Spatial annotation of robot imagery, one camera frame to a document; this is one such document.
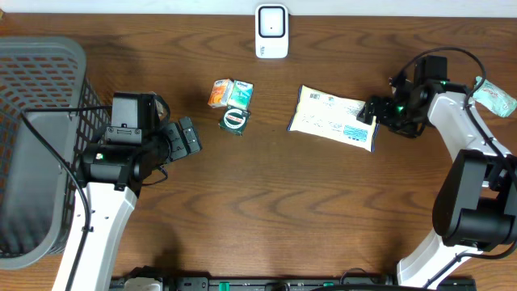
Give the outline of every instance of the small box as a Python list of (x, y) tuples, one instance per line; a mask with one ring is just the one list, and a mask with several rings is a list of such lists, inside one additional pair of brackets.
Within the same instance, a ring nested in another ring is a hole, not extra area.
[(251, 95), (253, 94), (253, 84), (235, 81), (232, 94), (229, 97), (228, 105), (247, 110), (250, 106)]
[(246, 110), (228, 106), (221, 122), (219, 123), (219, 127), (235, 135), (241, 136), (249, 119), (250, 113)]
[(218, 80), (213, 83), (212, 93), (208, 105), (212, 108), (224, 107), (232, 94), (233, 82), (230, 79)]

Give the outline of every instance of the wood grain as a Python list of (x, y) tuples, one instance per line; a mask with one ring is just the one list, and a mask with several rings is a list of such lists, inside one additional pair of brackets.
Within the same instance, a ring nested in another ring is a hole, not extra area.
[[(438, 132), (409, 140), (381, 129), (373, 154), (288, 133), (299, 86), (354, 99), (387, 95), (388, 77), (413, 55), (457, 45), (517, 96), (512, 19), (291, 17), (289, 55), (276, 61), (255, 57), (250, 16), (6, 15), (0, 24), (3, 36), (75, 39), (104, 102), (115, 90), (154, 91), (174, 119), (190, 116), (199, 129), (203, 152), (169, 165), (166, 183), (142, 191), (114, 275), (143, 265), (213, 276), (393, 272), (431, 229), (433, 201), (452, 164)], [(472, 84), (475, 64), (444, 55), (449, 77)], [(220, 131), (222, 110), (206, 104), (220, 78), (255, 85), (243, 137)], [(480, 110), (517, 152), (515, 115)], [(51, 289), (60, 259), (1, 271), (0, 289)], [(514, 255), (472, 259), (455, 274), (473, 276), (480, 290), (511, 290), (516, 273)]]

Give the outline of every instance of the white plug-in device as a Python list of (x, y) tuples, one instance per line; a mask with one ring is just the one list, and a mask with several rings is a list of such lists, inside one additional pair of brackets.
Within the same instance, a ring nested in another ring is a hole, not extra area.
[(255, 11), (255, 53), (260, 58), (288, 55), (288, 8), (280, 4), (262, 4)]

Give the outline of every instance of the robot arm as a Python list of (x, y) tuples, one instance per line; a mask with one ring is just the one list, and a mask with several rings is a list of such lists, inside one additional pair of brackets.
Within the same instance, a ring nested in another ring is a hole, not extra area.
[(78, 181), (90, 207), (90, 231), (77, 268), (85, 213), (78, 191), (74, 219), (53, 290), (107, 290), (124, 227), (135, 209), (142, 181), (153, 169), (201, 150), (188, 117), (179, 124), (158, 117), (155, 94), (116, 93), (106, 144), (90, 143), (79, 157)]
[[(438, 129), (453, 161), (458, 157), (461, 150), (477, 150), (484, 155), (496, 157), (496, 153), (485, 143), (472, 124), (472, 121), (464, 112), (464, 98), (465, 94), (456, 92), (437, 94), (432, 100), (427, 115), (429, 121)], [(477, 122), (489, 136), (492, 136), (473, 106), (474, 102), (472, 102), (471, 112), (473, 112)], [(508, 149), (500, 145), (498, 141), (494, 141), (494, 144), (505, 155), (511, 154)], [(484, 181), (484, 177), (478, 177), (478, 181), (479, 178), (483, 179), (483, 186), (487, 187), (488, 183)], [(469, 194), (475, 195), (476, 189), (474, 188), (473, 190), (474, 193)], [(433, 214), (433, 217), (435, 216), (440, 216), (440, 213)], [(438, 235), (435, 230), (431, 230), (417, 249), (398, 263), (398, 284), (410, 287), (422, 287), (432, 275), (437, 274), (445, 268), (449, 262), (453, 261), (457, 254), (465, 252), (481, 254), (483, 251), (478, 250), (477, 247), (460, 244), (447, 247), (443, 244), (442, 236)], [(428, 288), (436, 289), (443, 279), (454, 272), (454, 270), (468, 259), (469, 258), (465, 258), (455, 263), (438, 280), (435, 280), (429, 285)]]
[[(466, 111), (469, 89), (447, 79), (447, 58), (420, 58), (414, 82), (406, 80), (402, 72), (391, 85), (394, 98), (372, 97), (358, 119), (369, 122), (377, 116), (391, 131), (412, 138), (422, 134), (426, 125), (435, 126), (454, 161), (435, 201), (434, 229), (397, 265), (399, 285), (436, 289), (469, 258), (458, 260), (459, 254), (479, 255), (517, 239), (513, 227), (517, 192), (502, 166), (502, 157), (487, 145)], [(469, 102), (472, 118), (492, 137), (474, 102)], [(510, 151), (494, 138), (492, 143), (515, 169), (517, 162)], [(498, 197), (481, 197), (482, 187), (499, 192)]]

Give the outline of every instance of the laundry basket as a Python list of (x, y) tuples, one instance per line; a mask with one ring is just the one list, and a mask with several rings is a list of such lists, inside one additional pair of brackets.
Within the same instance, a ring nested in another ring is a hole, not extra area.
[[(100, 105), (81, 46), (61, 37), (0, 38), (0, 269), (64, 250), (74, 186), (20, 120), (24, 108)], [(33, 112), (27, 118), (75, 171), (107, 112)]]

